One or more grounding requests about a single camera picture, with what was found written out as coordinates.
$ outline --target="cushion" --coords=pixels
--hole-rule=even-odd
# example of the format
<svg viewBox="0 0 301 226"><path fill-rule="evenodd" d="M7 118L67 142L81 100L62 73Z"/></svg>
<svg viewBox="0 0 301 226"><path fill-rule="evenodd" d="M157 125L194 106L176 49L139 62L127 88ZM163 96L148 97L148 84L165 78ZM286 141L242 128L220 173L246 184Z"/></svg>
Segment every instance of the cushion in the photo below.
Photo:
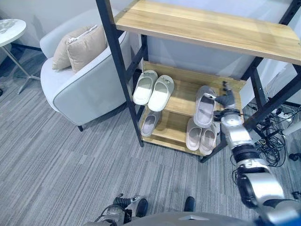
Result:
<svg viewBox="0 0 301 226"><path fill-rule="evenodd" d="M66 34L60 41L60 43L58 44L56 50L55 50L55 54L53 56L53 60L52 60L52 69L64 69L66 67L70 67L71 63L67 54L67 44L68 44L68 40L70 38L75 38L79 35L81 35L82 33L88 31L90 29L90 27L85 26L85 27L81 27L75 31L72 31L68 34Z"/></svg>
<svg viewBox="0 0 301 226"><path fill-rule="evenodd" d="M77 73L107 48L103 26L81 36L67 45L72 70Z"/></svg>

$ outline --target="power strip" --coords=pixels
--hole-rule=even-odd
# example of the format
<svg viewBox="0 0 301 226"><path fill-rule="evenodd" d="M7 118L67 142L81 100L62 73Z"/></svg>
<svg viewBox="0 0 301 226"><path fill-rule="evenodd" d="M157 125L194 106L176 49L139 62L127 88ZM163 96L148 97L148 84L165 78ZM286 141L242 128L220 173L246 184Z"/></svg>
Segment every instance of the power strip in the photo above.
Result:
<svg viewBox="0 0 301 226"><path fill-rule="evenodd" d="M292 113L284 113L284 112L281 112L280 114L278 114L277 116L279 118L282 118L282 119L286 119L287 121L292 121Z"/></svg>

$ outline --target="gray slipper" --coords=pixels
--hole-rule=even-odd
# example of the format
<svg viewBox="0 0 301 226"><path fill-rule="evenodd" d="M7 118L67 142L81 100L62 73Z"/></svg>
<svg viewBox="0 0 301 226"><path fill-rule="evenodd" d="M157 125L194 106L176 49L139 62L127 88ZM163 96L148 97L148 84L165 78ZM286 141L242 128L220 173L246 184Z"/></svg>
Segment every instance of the gray slipper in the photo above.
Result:
<svg viewBox="0 0 301 226"><path fill-rule="evenodd" d="M212 153L213 147L215 146L217 127L213 122L211 126L207 129L203 129L202 137L199 145L199 150L202 155L209 155Z"/></svg>
<svg viewBox="0 0 301 226"><path fill-rule="evenodd" d="M208 128L213 119L215 101L204 96L204 93L216 96L215 92L209 86L202 86L198 89L196 95L196 112L193 115L193 121L199 127Z"/></svg>
<svg viewBox="0 0 301 226"><path fill-rule="evenodd" d="M190 118L187 124L186 146L191 151L196 151L199 148L202 135L202 128L198 127L193 119Z"/></svg>
<svg viewBox="0 0 301 226"><path fill-rule="evenodd" d="M149 112L141 128L142 136L149 137L153 133L161 116L162 116L162 112L153 112L153 111Z"/></svg>

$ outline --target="table leg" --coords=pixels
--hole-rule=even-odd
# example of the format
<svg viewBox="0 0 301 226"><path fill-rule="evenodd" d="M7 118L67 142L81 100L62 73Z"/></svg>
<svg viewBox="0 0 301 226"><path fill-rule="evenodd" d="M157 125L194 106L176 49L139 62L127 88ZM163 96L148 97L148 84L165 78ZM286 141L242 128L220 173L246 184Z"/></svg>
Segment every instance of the table leg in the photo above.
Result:
<svg viewBox="0 0 301 226"><path fill-rule="evenodd" d="M27 71L20 65L18 60L14 57L14 55L12 55L5 46L2 46L1 49L3 49L3 51L8 55L8 57L24 72L24 74L26 74L26 81L23 84L23 86L20 87L18 94L20 94L23 91L30 79L40 80L39 77L27 73Z"/></svg>

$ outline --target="chair leg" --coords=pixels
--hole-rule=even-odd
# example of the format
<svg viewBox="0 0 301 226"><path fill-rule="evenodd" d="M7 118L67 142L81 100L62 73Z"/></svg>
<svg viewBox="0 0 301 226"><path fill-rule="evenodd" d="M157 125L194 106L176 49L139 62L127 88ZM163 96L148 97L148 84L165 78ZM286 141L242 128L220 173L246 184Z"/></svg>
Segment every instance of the chair leg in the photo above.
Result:
<svg viewBox="0 0 301 226"><path fill-rule="evenodd" d="M80 130L80 132L84 131L83 127L82 126L77 126Z"/></svg>

